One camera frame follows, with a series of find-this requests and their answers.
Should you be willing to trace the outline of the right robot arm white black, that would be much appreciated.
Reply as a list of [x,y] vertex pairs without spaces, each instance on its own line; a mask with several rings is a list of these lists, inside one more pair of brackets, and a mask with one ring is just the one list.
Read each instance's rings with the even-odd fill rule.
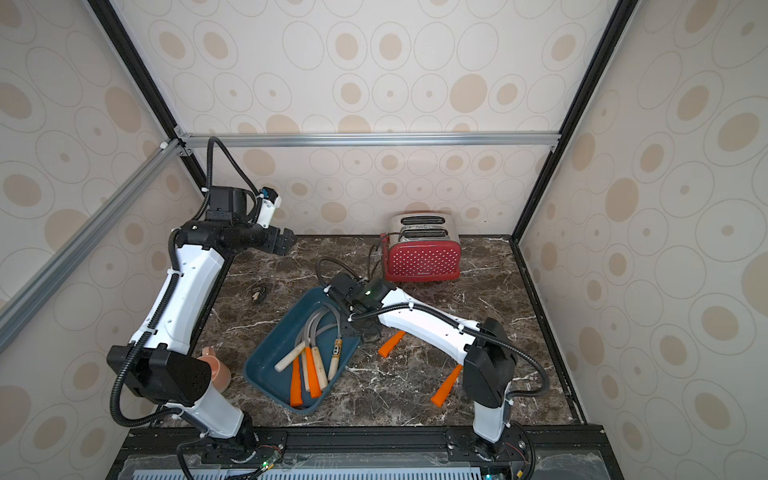
[[504,327],[488,318],[463,319],[421,302],[383,278],[364,278],[331,257],[316,261],[315,273],[326,296],[340,308],[343,334],[378,334],[388,327],[441,350],[462,367],[462,386],[473,402],[474,449],[491,461],[512,425],[516,398],[536,398],[550,389],[550,378],[534,357],[511,343]]

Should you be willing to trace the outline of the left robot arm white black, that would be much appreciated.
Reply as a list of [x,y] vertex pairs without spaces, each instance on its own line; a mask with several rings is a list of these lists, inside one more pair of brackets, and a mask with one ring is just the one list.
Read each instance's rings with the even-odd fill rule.
[[276,190],[256,187],[241,167],[235,171],[245,187],[214,185],[216,150],[234,159],[221,139],[208,139],[200,209],[169,235],[170,268],[147,318],[108,352],[116,374],[109,411],[125,428],[176,415],[205,437],[253,449],[250,417],[216,389],[211,366],[192,351],[234,258],[248,249],[285,256],[296,237],[271,223],[281,203]]

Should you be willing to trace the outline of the wooden handle sickle labelled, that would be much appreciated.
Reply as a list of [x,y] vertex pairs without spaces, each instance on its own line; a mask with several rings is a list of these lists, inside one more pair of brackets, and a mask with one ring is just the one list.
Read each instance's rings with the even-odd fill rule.
[[342,330],[341,330],[341,315],[339,310],[336,307],[329,306],[330,312],[333,314],[336,322],[336,328],[337,328],[337,335],[336,339],[334,341],[334,346],[332,350],[331,360],[329,363],[329,368],[327,372],[327,379],[329,381],[333,380],[338,372],[339,369],[339,363],[340,363],[340,356],[341,356],[341,349],[342,349]]

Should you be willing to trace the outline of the orange handle sickle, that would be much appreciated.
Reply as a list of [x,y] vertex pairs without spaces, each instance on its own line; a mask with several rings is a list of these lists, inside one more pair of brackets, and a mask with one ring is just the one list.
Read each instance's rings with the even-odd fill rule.
[[395,347],[400,343],[400,341],[405,337],[406,333],[402,330],[395,333],[393,336],[391,336],[379,349],[378,354],[382,358],[388,358],[392,351],[395,349]]
[[308,388],[311,398],[319,398],[322,395],[322,386],[319,373],[322,370],[322,364],[318,363],[319,350],[317,348],[307,347],[304,349],[304,360],[307,370]]
[[303,405],[303,374],[299,357],[296,357],[292,362],[289,405],[292,408],[299,408]]
[[458,382],[459,377],[461,376],[462,370],[463,370],[462,365],[456,365],[455,368],[452,370],[452,372],[449,374],[449,376],[441,384],[441,386],[436,391],[436,393],[431,397],[431,402],[435,406],[437,406],[438,408],[441,408],[445,404],[454,386]]

